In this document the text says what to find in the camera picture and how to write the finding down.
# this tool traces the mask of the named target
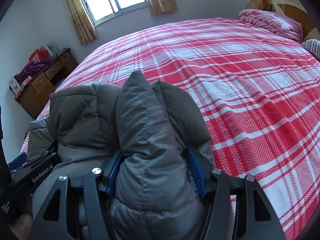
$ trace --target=wooden desk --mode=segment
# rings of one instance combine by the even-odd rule
[[[45,107],[49,101],[49,95],[55,92],[54,86],[67,78],[78,66],[70,49],[66,49],[63,53],[61,57],[57,56],[49,68],[46,67],[46,70],[38,75],[17,98],[17,101],[33,119],[36,119]]]

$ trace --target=window frame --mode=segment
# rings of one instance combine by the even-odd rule
[[[118,7],[118,11],[115,12],[111,1],[110,0],[108,0],[108,1],[109,1],[109,4],[110,4],[111,8],[112,8],[112,12],[113,13],[109,14],[109,15],[107,15],[107,16],[99,19],[99,20],[96,20],[94,18],[94,16],[93,16],[92,12],[91,12],[91,9],[90,9],[90,6],[89,6],[87,0],[81,0],[82,4],[84,6],[84,9],[87,11],[87,14],[88,14],[93,26],[97,26],[97,25],[99,25],[99,24],[101,24],[101,23],[103,23],[103,22],[105,22],[105,21],[107,21],[107,20],[109,20],[109,19],[111,19],[111,18],[113,18],[115,16],[118,16],[118,15],[121,15],[123,13],[129,12],[129,11],[132,11],[132,10],[136,10],[136,9],[139,9],[139,8],[142,8],[142,7],[145,7],[145,6],[149,5],[149,1],[148,0],[144,0],[144,2],[142,2],[142,3],[134,4],[134,5],[128,6],[126,8],[121,8],[120,4],[119,4],[119,1],[118,0],[114,0],[115,3],[116,3],[116,6]]]

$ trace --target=folded pink blanket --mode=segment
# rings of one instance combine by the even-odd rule
[[[281,37],[303,41],[302,25],[290,17],[270,11],[246,9],[239,13],[241,21],[264,28]]]

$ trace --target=bed headboard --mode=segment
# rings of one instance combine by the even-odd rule
[[[269,0],[270,9],[300,22],[303,28],[304,41],[320,40],[320,33],[299,0]]]

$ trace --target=purple cloth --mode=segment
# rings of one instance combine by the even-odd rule
[[[303,41],[302,25],[275,12],[246,9],[239,13],[240,20],[264,28],[281,37],[297,42]]]
[[[50,64],[52,62],[52,58],[48,57],[42,61],[39,61],[37,63],[30,62],[28,63],[22,71],[15,75],[14,78],[18,82],[23,82],[27,79],[28,76],[34,77],[36,76],[45,66]]]

